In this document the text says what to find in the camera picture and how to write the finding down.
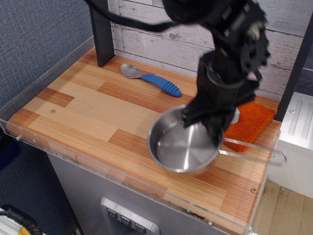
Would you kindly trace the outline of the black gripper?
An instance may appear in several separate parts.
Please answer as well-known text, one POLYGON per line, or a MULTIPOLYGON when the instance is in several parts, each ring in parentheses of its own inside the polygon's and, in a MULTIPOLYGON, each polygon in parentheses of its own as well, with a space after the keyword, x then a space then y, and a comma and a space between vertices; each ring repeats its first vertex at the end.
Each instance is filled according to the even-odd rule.
POLYGON ((181 125, 187 128, 201 122, 215 147, 222 143, 224 132, 235 116, 236 107, 255 98, 259 82, 240 75, 234 69, 223 81, 213 69, 215 53, 204 54, 199 60, 197 95, 181 111, 181 125))

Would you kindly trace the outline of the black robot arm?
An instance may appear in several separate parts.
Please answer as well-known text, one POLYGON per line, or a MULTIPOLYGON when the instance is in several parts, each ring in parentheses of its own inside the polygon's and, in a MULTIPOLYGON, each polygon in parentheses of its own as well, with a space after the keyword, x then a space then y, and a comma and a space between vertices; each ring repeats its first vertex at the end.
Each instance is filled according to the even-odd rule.
POLYGON ((208 29, 215 49, 199 60, 197 95, 182 110, 181 123, 204 125, 214 143, 222 140, 237 106, 252 101, 270 57, 266 15, 252 0, 165 0, 178 24, 208 29))

